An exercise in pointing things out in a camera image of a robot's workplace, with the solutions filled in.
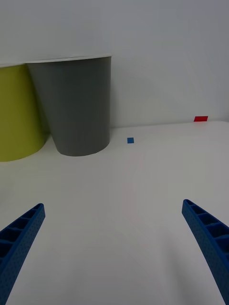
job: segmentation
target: blue square marker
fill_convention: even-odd
[[[133,144],[134,142],[134,138],[127,138],[127,144]]]

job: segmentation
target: trash can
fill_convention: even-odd
[[[35,89],[26,65],[0,66],[0,162],[24,158],[44,145]]]
[[[111,55],[28,62],[57,150],[84,156],[110,141]]]

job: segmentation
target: white wall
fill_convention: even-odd
[[[229,117],[228,0],[7,0],[0,62],[112,53],[112,125]]]

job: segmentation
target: bin rim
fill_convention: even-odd
[[[94,56],[75,56],[75,57],[67,57],[67,58],[54,58],[54,59],[46,59],[46,60],[38,60],[38,61],[26,61],[25,63],[46,63],[46,62],[61,62],[61,61],[79,61],[86,59],[95,59],[95,58],[103,58],[103,57],[111,57],[111,54],[104,55],[94,55]]]
[[[24,65],[23,62],[17,62],[17,63],[0,63],[0,68],[7,68],[7,67],[13,67],[13,66],[22,66]]]

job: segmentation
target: red marker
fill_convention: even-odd
[[[208,116],[195,116],[194,122],[207,122]]]

